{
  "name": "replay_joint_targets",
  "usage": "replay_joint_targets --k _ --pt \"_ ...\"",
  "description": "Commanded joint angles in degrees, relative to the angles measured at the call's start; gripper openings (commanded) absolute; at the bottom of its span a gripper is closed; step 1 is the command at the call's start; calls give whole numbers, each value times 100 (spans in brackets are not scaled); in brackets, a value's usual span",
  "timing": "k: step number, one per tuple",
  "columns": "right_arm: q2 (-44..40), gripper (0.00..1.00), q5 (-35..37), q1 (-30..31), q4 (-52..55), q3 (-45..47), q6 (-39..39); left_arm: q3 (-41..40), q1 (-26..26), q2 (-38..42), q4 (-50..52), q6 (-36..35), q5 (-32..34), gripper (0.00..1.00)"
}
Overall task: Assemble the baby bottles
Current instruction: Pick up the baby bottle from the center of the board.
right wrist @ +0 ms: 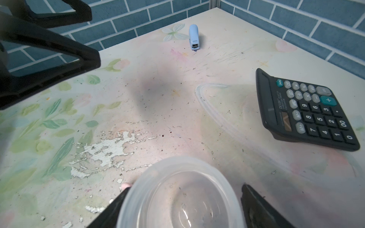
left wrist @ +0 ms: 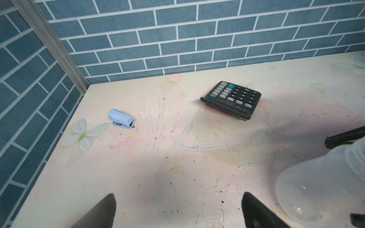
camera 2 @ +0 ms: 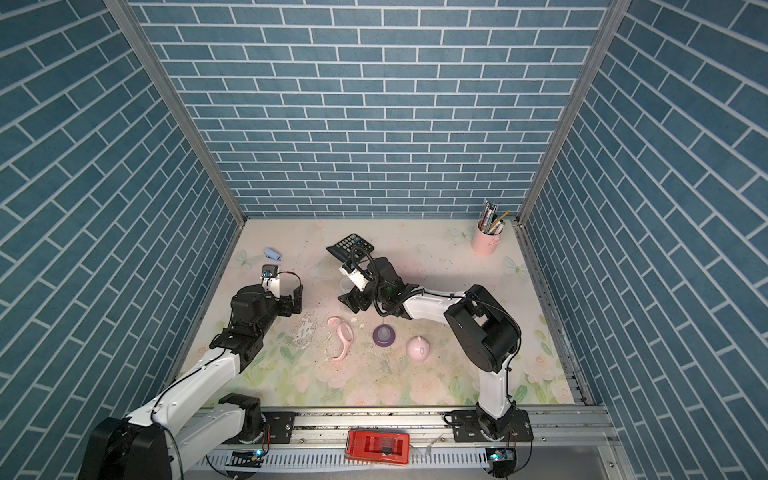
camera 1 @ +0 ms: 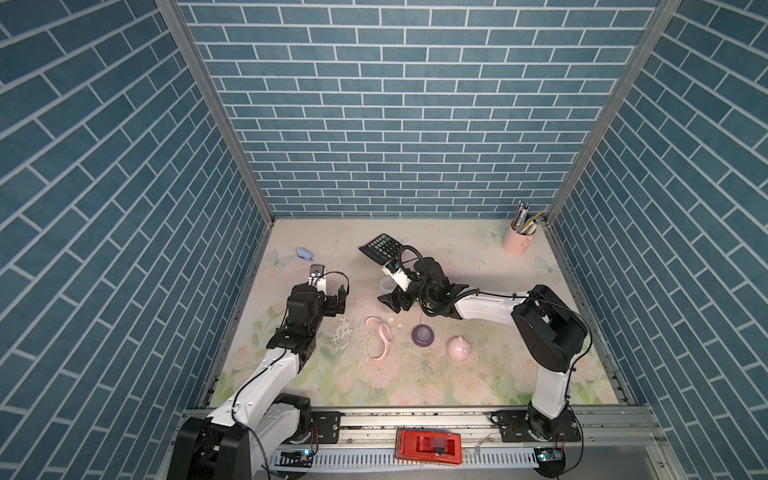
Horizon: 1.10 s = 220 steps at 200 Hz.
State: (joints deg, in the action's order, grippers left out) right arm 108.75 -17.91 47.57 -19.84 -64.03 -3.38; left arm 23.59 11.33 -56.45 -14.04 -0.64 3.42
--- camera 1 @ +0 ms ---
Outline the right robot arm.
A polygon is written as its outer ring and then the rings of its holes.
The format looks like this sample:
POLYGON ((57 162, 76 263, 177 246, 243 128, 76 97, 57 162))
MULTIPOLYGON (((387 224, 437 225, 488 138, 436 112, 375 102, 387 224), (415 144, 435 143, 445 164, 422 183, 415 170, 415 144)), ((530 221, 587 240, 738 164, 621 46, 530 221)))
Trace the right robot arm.
POLYGON ((513 325, 537 364, 534 392, 526 423, 529 434, 553 440, 575 425, 570 412, 569 386, 575 364, 589 348, 589 326, 553 290, 536 285, 523 293, 487 292, 451 282, 431 257, 412 266, 392 258, 382 266, 396 287, 378 300, 395 313, 417 304, 428 317, 489 321, 513 325))

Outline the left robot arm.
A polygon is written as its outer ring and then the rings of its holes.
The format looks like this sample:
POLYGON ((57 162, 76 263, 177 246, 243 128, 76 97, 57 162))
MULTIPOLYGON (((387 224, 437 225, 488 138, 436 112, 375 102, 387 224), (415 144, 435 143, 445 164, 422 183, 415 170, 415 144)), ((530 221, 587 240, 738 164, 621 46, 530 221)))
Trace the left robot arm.
POLYGON ((270 477, 277 447, 314 440, 311 400, 284 388, 312 355, 323 319, 345 312, 348 293, 345 285, 328 294, 320 280, 292 288, 280 327, 255 371, 221 406, 181 426, 169 479, 252 479, 260 471, 270 477))

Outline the clear baby bottle body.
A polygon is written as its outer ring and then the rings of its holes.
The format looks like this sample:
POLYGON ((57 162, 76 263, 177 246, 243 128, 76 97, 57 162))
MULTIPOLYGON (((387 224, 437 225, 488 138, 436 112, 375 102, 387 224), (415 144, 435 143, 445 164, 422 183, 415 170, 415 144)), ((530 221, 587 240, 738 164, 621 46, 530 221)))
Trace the clear baby bottle body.
POLYGON ((389 294, 398 287, 398 283, 390 276, 385 276, 379 283, 379 289, 382 294, 389 294))

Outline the purple collar with nipple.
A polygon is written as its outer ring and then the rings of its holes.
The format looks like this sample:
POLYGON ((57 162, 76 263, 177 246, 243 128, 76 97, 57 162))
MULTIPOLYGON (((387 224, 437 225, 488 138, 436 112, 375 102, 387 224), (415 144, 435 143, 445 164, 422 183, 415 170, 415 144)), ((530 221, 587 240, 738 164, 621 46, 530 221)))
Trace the purple collar with nipple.
POLYGON ((428 325, 419 324, 413 328, 411 338, 416 346, 426 348, 433 344, 435 333, 428 325))

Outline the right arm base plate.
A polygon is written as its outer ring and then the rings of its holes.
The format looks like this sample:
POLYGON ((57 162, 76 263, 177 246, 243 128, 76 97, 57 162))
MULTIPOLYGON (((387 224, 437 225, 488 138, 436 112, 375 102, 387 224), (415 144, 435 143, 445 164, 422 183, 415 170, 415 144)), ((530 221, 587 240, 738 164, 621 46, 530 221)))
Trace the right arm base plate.
POLYGON ((580 442, 582 430, 576 416, 564 409, 555 419, 549 419, 531 406, 526 409, 503 409, 487 414, 499 430, 504 443, 522 442, 580 442))

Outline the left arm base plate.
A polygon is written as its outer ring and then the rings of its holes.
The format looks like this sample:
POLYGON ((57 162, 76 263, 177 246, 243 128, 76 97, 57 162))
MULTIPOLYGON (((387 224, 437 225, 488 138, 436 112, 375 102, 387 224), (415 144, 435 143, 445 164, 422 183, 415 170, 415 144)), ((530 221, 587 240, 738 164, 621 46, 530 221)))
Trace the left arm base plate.
POLYGON ((341 430, 342 413, 339 411, 313 411, 310 417, 300 418, 299 427, 285 444, 324 445, 337 444, 341 430))

